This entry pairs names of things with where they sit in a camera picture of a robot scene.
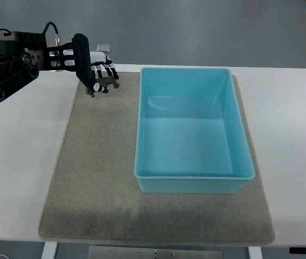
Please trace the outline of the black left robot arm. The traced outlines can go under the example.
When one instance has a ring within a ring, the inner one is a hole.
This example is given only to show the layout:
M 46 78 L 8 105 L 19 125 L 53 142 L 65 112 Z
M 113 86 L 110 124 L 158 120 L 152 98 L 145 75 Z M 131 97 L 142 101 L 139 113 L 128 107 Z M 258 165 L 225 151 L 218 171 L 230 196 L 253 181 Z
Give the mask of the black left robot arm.
M 0 28 L 0 102 L 12 96 L 38 78 L 41 71 L 74 72 L 86 87 L 86 94 L 108 93 L 108 87 L 120 86 L 113 62 L 103 51 L 90 51 L 88 38 L 81 33 L 69 43 L 61 44 L 55 33 L 55 46 L 46 43 L 46 31 L 41 33 L 9 31 Z

